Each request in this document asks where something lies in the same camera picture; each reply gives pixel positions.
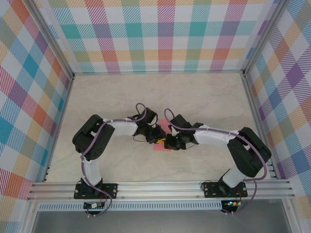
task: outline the checkered fabric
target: checkered fabric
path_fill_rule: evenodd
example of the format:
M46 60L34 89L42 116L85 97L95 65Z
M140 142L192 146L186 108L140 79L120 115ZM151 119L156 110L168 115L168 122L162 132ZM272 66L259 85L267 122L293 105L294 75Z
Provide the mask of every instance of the checkered fabric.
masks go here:
M274 10L276 9L276 5L277 5L278 2L279 2L279 0L274 0L274 1L273 1L272 5L271 5L271 7L270 7L270 9L269 9L268 14L266 15L266 18L264 19L264 21L263 21L263 23L262 23L262 25L261 25L261 27L260 27L260 29L259 29L259 31L258 31L256 37L255 37L255 40L254 40L254 42L252 43L252 47L250 48L250 50L249 50L249 52L248 52L248 54L247 54L247 56L246 56L246 59L245 59L245 61L244 61L244 63L243 63L243 66L242 66L242 69L245 69L245 67L246 67L246 65L247 65L247 63L248 63L248 61L249 61L249 58L250 58L251 55L253 54L254 49L256 48L258 42L259 42L260 39L261 39L262 33L263 33L264 30L266 29L267 23L269 22L269 20L270 20L272 14L273 14L273 12L274 12Z
M22 0L0 1L0 232L18 230L42 178L69 78Z
M311 0L292 0L250 83L282 178L292 180L311 230Z
M46 1L74 57L42 6ZM240 70L267 0L36 2L72 68L74 59L82 72L94 73Z

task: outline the pink block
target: pink block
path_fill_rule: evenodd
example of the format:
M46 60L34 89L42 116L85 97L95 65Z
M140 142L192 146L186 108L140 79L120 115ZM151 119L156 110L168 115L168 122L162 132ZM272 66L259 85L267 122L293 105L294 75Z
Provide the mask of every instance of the pink block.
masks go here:
M164 130L165 133L172 133L169 129L169 123L167 122L166 119L160 119L159 120L159 125L161 128ZM171 151L168 149L164 148L164 142L159 143L159 144L154 144L154 150L159 150L159 151Z

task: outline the vent grille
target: vent grille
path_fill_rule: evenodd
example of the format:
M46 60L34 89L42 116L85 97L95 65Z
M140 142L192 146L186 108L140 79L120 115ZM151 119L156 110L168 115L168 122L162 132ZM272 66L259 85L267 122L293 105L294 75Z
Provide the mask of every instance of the vent grille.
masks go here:
M109 211L221 210L219 200L202 201L113 201ZM43 202L38 211L85 211L82 202Z

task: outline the metal frame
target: metal frame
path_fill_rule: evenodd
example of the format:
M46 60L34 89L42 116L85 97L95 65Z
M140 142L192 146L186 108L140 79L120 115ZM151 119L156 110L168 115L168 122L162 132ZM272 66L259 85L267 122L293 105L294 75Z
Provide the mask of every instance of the metal frame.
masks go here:
M249 36L248 41L246 42L245 46L244 46L244 52L242 54L242 57L240 58L238 65L237 65L237 69L243 69L243 64L246 60L246 57L249 53L249 51L252 48L252 45L257 37L257 33L260 31L262 24L266 18L266 15L268 15L270 8L273 4L274 0L266 0L263 9L261 10L260 16L258 17L256 24L254 25L253 28L253 32L251 33L251 35Z
M59 63L61 64L62 68L66 72L66 74L73 80L74 79L74 72L71 69L67 59L64 56L64 53L59 48L52 32L50 31L49 26L45 22L43 16L41 15L40 11L38 10L36 4L32 0L23 0L25 6L27 7L28 11L30 12L31 16L34 18L36 24L38 25L40 31L44 35L46 41L48 42L49 46L51 47L52 51L54 52L56 58L58 59Z
M258 109L254 101L254 95L253 95L249 80L242 71L240 73L240 76L241 76L243 87L244 87L244 90L247 96L249 107L251 109L259 137L271 150L269 143L268 143L267 136L264 133L264 127L263 127L262 120L260 119L260 114L258 112ZM271 158L271 162L272 162L273 168L277 167L276 162L273 160L273 157ZM275 173L276 178L280 178L280 173L277 168L274 169L274 173ZM286 216L287 216L287 219L288 219L288 222L290 224L292 231L295 233L302 233L303 231L300 227L298 216L295 211L295 209L297 209L297 203L295 202L295 200L291 200L291 199L283 199L282 201L283 201L284 210L285 210L285 213L286 213Z
M286 10L288 4L290 3L291 0L279 0L276 9L271 16L270 20L267 23L267 26L256 46L254 49L251 57L248 60L248 63L245 67L245 76L247 77L247 74L249 71L253 68L255 65L257 59L259 58L264 46L266 45L267 41L269 40L270 36L272 35L274 29L276 28L276 25L278 21L280 20L281 16L283 15L283 12Z
M48 157L48 162L46 164L45 173L43 173L42 177L40 178L42 180L42 182L46 181L46 176L48 175L48 170L50 169L50 166L51 166L51 163L52 163L54 151L55 151L55 148L56 148L56 143L57 143L57 140L58 140L58 137L59 137L59 134L60 134L60 129L61 129L64 117L65 117L65 111L67 109L69 98L70 98L70 94L71 94L71 91L72 91L74 77L75 76L73 76L73 79L69 83L67 98L65 100L63 112L62 112L62 114L60 116L59 124L58 124L58 127L56 129L56 134L55 134L54 142L53 142L53 145L52 145L51 153L50 153L50 156Z
M32 202L28 208L25 222L20 229L21 233L31 233L35 224L35 218L39 209L39 203Z
M52 7L49 4L49 1L48 0L40 0L40 1L41 1L43 8L44 8L45 13L48 15L49 20L53 24L54 29L58 34L58 37L59 37L59 40L61 41L61 44L63 45L65 51L67 52L68 56L71 59L71 64L72 64L73 69L75 69L76 72L82 72L81 67L79 65L79 62L77 61L77 59L76 59L76 57L75 57L75 55L71 49L71 46L69 45L69 42L68 42L60 24L58 23L58 20L57 20L55 14L53 12Z
M211 71L144 71L144 72L115 72L115 73L107 73L107 72L96 72L96 73L75 73L76 76L93 76L93 75L123 75L123 74L218 74L218 73L239 73L238 69L226 69L226 70L211 70Z
M231 200L232 198L204 198L202 181L176 182L119 182L116 201L177 201L177 200ZM28 196L31 202L47 201L100 201L96 199L76 200L73 198L76 183L34 183ZM254 193L253 182L246 182L248 197ZM263 180L258 182L255 199L288 199L294 192L288 180Z

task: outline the metal corner post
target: metal corner post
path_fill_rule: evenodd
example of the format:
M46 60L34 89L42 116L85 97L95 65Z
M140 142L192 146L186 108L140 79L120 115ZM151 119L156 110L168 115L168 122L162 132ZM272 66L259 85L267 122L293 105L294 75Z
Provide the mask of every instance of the metal corner post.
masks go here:
M60 134L60 128L61 128L61 126L63 124L66 108L67 108L67 105L68 105L68 102L69 102L69 98L70 98L70 94L71 94L71 91L72 91L73 82L74 82L74 76L73 76L73 79L70 80L70 83L69 83L67 97L66 97L64 108L62 110L62 114L61 114L61 117L60 117L60 120L59 120L59 123L58 123L58 127L56 129L56 133L55 133L55 138L54 138L54 142L53 142L53 145L52 145L52 149L51 149L50 155L48 157L48 162L45 165L46 166L45 169L44 169L45 172L43 173L43 175L41 177L42 182L46 181L46 175L48 174L48 170L49 170L50 165L52 163L52 159L53 159L53 155L54 155L54 152L55 152L56 143L57 143L57 140L58 140L58 137L59 137L59 134Z
M254 49L251 57L249 58L249 61L245 67L244 74L247 77L248 73L250 70L253 68L255 65L257 59L259 58L264 46L266 45L267 41L269 40L270 36L272 35L274 29L276 28L276 25L278 21L280 20L283 12L286 10L288 4L290 3L291 0L279 0L276 6L276 9L271 16L270 20L267 23L267 26L256 46Z
M250 88L249 81L242 71L240 72L240 75L241 75L245 94L247 96L249 107L251 109L251 113L253 115L253 119L254 119L259 137L267 146L269 146L268 139L267 139L266 134L264 133L264 127L262 125L262 121L260 119L260 114L258 112L258 109L257 109L255 101L254 101L254 95L252 93L252 89ZM273 160L273 158L271 158L271 162L272 162L272 167L274 169L274 173L275 173L276 178L280 179L280 173L277 169L276 163ZM302 233L301 227L299 225L297 213L295 212L295 209L294 209L297 206L295 199L282 199L282 202L283 202L285 214L287 216L287 219L288 219L288 222L289 222L289 225L290 225L292 231L295 233Z
M49 46L51 47L52 51L54 52L56 58L58 59L59 63L61 64L62 68L66 72L66 74L70 77L70 79L74 79L74 72L71 69L67 59L65 58L63 52L59 48L52 32L49 29L49 26L45 22L43 16L41 15L39 9L37 8L36 4L33 0L23 0L25 6L27 7L28 11L30 12L31 16L34 18L36 24L38 25L41 33L47 40Z

